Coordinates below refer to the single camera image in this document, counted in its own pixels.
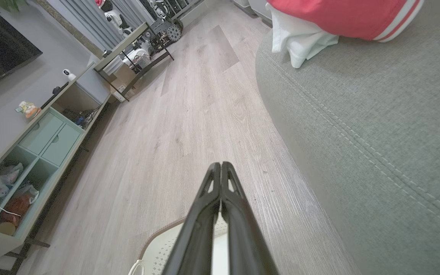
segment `sofa seam stitching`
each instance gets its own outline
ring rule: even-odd
[[[427,190],[425,190],[424,188],[421,188],[419,185],[417,185],[414,181],[412,181],[407,175],[403,174],[403,172],[401,172],[400,170],[398,170],[398,168],[395,167],[395,165],[393,165],[392,163],[389,162],[389,160],[387,160],[386,158],[383,157],[383,155],[381,155],[375,148],[373,148],[369,143],[367,143],[367,141],[365,141],[359,134],[357,134],[355,131],[353,131],[353,129],[351,127],[349,127],[346,123],[344,123],[337,115],[335,115],[331,110],[329,110],[327,107],[325,107],[325,105],[323,103],[321,103],[320,101],[318,101],[318,99],[316,99],[309,91],[307,91],[307,89],[305,89],[300,83],[298,83],[296,80],[294,80],[292,77],[290,77],[290,75],[286,72],[286,70],[284,70],[283,68],[281,68],[280,66],[278,66],[277,64],[275,64],[274,60],[271,59],[271,57],[266,54],[263,50],[260,49],[260,52],[262,52],[267,58],[269,58],[274,65],[276,65],[280,70],[282,70],[285,75],[292,80],[294,83],[296,83],[300,88],[304,89],[305,92],[307,92],[315,101],[318,102],[318,104],[320,104],[323,108],[325,108],[332,116],[334,116],[335,118],[337,118],[337,120],[339,120],[345,127],[347,127],[352,133],[354,133],[355,136],[357,136],[359,139],[361,139],[367,146],[369,146],[369,148],[371,148],[371,150],[373,150],[377,155],[379,155],[388,165],[390,165],[390,167],[393,167],[394,170],[396,170],[396,172],[398,172],[399,174],[401,174],[405,179],[407,179],[410,183],[412,183],[414,186],[416,186],[416,188],[418,188],[421,192],[425,193],[426,195],[428,195],[433,201],[437,202],[438,204],[440,204],[440,200],[438,200],[435,196],[431,195]]]
[[[281,72],[279,71],[279,70],[277,70],[276,68],[274,68],[274,66],[271,64],[271,62],[270,61],[268,61],[267,59],[266,59],[266,57],[264,57],[264,55],[265,56],[267,56],[269,59],[271,59],[267,54],[265,54],[262,50],[259,50],[259,52],[261,52],[262,54],[261,54],[261,56],[262,56],[262,58],[265,60],[265,61],[267,61],[267,63],[269,64],[269,66],[271,66],[274,70],[276,70],[276,72],[281,76],[281,78],[283,78],[283,80],[286,82],[286,83],[288,83],[288,85],[290,85],[290,87],[292,87],[292,89],[294,89],[295,90],[295,92],[297,92],[300,96],[302,96],[302,98],[316,111],[316,112],[318,112],[330,125],[332,125],[332,127],[334,127],[338,132],[339,132],[339,134],[341,134],[341,136],[343,136],[345,139],[347,139],[347,141],[348,142],[350,142],[353,146],[354,146],[354,148],[356,148],[358,151],[359,151],[359,153],[361,153],[374,167],[376,167],[384,176],[386,176],[386,178],[387,179],[389,179],[391,182],[393,182],[393,184],[395,184],[400,190],[402,190],[406,195],[408,195],[411,199],[413,199],[413,200],[415,200],[418,204],[420,204],[420,205],[422,205],[423,207],[425,207],[430,213],[432,213],[432,214],[434,214],[435,216],[437,216],[438,218],[440,218],[440,216],[439,216],[439,214],[437,214],[435,211],[432,211],[431,209],[429,209],[429,207],[427,207],[426,205],[424,205],[422,202],[419,202],[414,196],[412,196],[410,193],[408,193],[405,189],[403,189],[400,185],[398,185],[398,183],[396,183],[392,178],[390,178],[385,172],[383,172],[383,170],[380,168],[380,167],[378,167],[372,160],[370,160],[370,158],[367,156],[367,155],[365,155],[365,153],[363,153],[352,141],[350,141],[348,138],[347,138],[347,136],[343,133],[343,132],[341,132],[339,129],[337,129],[337,127],[335,127],[335,125],[333,125],[332,124],[332,122],[330,122],[327,118],[325,118],[325,116],[323,115],[323,114],[321,114],[303,95],[301,95],[299,92],[298,92],[298,89],[296,89],[286,78],[284,78],[283,77],[283,75],[281,75]]]

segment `tv stand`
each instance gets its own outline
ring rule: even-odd
[[[84,72],[77,76],[52,99],[42,111],[33,118],[21,131],[17,139],[0,155],[0,169],[8,165],[23,164],[14,186],[0,201],[0,207],[5,208],[18,188],[25,182],[32,184],[39,191],[38,198],[30,205],[13,235],[0,233],[0,257],[10,256],[17,258],[12,270],[0,269],[0,274],[16,274],[19,265],[26,257],[30,245],[49,247],[50,245],[35,239],[38,227],[43,221],[42,211],[47,202],[53,201],[55,192],[60,187],[58,183],[65,178],[64,172],[70,165],[73,156],[81,148],[81,143],[91,130],[96,119],[110,98],[103,104],[82,91],[76,81],[95,64],[89,65]],[[63,115],[64,110],[74,112],[95,110],[92,120],[80,127]],[[14,249],[22,246],[19,253]]]

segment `wall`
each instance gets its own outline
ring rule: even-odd
[[[183,26],[188,26],[191,22],[210,9],[216,1],[218,0],[198,1],[199,4],[197,4],[197,6],[180,16]]]
[[[31,5],[22,5],[19,13],[0,9],[0,15],[43,52],[0,82],[0,154],[28,123],[24,115],[15,112],[18,104],[29,101],[42,105],[54,87],[67,81],[62,70],[79,74],[91,54],[41,7],[28,2]]]

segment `cardboard box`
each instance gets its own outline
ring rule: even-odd
[[[136,76],[133,70],[131,70],[125,63],[120,66],[114,75],[116,76],[116,80],[112,81],[112,85],[115,86],[115,88],[117,88],[120,92],[122,92]],[[136,87],[137,84],[135,84],[135,86],[127,92],[125,95],[127,99],[130,99],[130,97],[138,94]],[[115,92],[115,89],[111,88],[111,93],[113,94],[113,92]]]

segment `black plastic part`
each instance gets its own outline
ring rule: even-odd
[[[220,210],[220,163],[208,168],[164,267],[163,275],[209,275],[213,225]]]
[[[228,223],[230,274],[278,275],[230,162],[221,166],[215,162],[208,168],[162,275],[211,273],[213,229],[220,205],[222,217]]]
[[[230,162],[222,164],[222,217],[228,223],[228,249],[231,275],[277,275],[246,194]]]
[[[111,1],[105,1],[101,6],[101,10],[104,12],[108,12],[113,9],[113,3]]]
[[[122,24],[120,25],[120,28],[122,29],[126,29],[129,28],[130,26],[127,24],[127,21],[125,21],[125,18],[123,17],[123,15],[120,14],[120,19],[122,20]]]

